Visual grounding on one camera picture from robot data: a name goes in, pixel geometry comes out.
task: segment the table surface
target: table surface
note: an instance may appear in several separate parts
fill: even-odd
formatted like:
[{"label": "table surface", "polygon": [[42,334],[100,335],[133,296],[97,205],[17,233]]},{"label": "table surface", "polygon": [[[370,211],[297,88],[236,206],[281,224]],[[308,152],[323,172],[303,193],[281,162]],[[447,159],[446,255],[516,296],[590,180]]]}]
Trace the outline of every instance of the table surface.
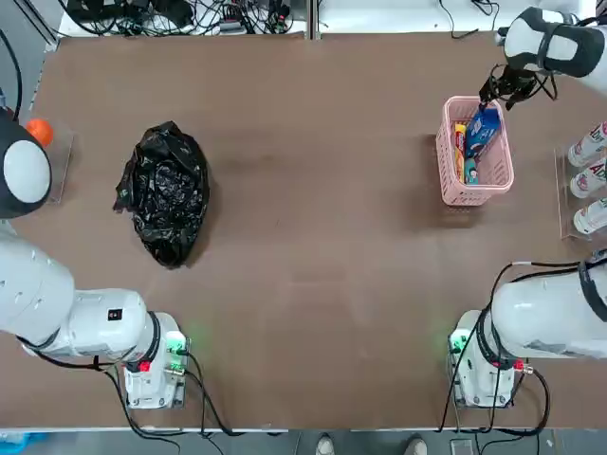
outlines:
[{"label": "table surface", "polygon": [[[575,81],[506,115],[508,194],[480,209],[441,202],[442,105],[501,60],[488,34],[66,39],[34,109],[78,135],[64,201],[13,225],[79,288],[133,288],[174,315],[234,427],[435,428],[446,337],[500,268],[584,252],[560,240],[552,149],[607,118],[607,103]],[[215,182],[192,264],[174,271],[112,211],[134,145],[165,120],[200,143]],[[6,334],[0,358],[0,428],[126,427],[102,375],[55,368]],[[607,365],[535,364],[550,426],[607,426]],[[526,382],[496,425],[537,423],[542,395]],[[194,428],[188,395],[183,410],[136,417]],[[486,421],[464,412],[465,425]]]}]

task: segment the pink basket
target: pink basket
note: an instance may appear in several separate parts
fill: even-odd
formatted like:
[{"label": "pink basket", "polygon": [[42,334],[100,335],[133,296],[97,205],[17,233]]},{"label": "pink basket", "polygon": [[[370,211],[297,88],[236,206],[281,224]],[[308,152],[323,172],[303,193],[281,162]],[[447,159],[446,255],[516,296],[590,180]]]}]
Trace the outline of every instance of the pink basket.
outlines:
[{"label": "pink basket", "polygon": [[443,107],[443,122],[436,135],[436,154],[440,173],[440,190],[448,206],[480,206],[493,194],[507,192],[514,181],[514,170],[504,124],[504,113],[494,101],[502,122],[501,128],[478,158],[479,185],[464,185],[455,174],[454,124],[468,124],[478,110],[478,97],[452,97]]}]

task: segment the red label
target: red label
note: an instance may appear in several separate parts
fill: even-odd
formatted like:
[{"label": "red label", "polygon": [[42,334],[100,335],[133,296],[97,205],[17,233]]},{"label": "red label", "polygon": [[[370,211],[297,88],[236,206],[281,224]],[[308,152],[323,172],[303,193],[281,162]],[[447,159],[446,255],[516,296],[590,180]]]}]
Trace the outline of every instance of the red label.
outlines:
[{"label": "red label", "polygon": [[597,166],[590,166],[590,171],[592,171],[592,173],[594,175],[596,175],[598,178],[600,178],[601,180],[605,180],[605,162],[601,162],[600,164],[597,164]]}]

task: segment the snack package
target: snack package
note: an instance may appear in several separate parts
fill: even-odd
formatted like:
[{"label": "snack package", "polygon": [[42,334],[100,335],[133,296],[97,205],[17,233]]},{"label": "snack package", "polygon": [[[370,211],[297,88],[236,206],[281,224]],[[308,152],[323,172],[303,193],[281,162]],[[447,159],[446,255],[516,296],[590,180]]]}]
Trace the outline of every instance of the snack package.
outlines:
[{"label": "snack package", "polygon": [[478,110],[466,130],[465,157],[475,158],[500,129],[500,115],[495,108]]},{"label": "snack package", "polygon": [[466,185],[478,185],[478,171],[476,170],[476,161],[474,158],[468,158],[464,164],[464,174],[466,176]]},{"label": "snack package", "polygon": [[464,140],[466,139],[466,125],[455,123],[455,174],[457,179],[464,183]]}]

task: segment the person's foot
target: person's foot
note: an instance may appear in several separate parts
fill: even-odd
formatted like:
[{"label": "person's foot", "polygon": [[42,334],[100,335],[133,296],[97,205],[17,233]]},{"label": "person's foot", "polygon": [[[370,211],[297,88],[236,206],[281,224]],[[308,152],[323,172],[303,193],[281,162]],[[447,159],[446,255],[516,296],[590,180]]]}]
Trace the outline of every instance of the person's foot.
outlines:
[{"label": "person's foot", "polygon": [[403,455],[427,455],[428,447],[426,443],[421,438],[413,438],[407,444],[407,448],[405,448],[405,453]]},{"label": "person's foot", "polygon": [[316,455],[335,455],[331,436],[324,433],[316,444]]}]

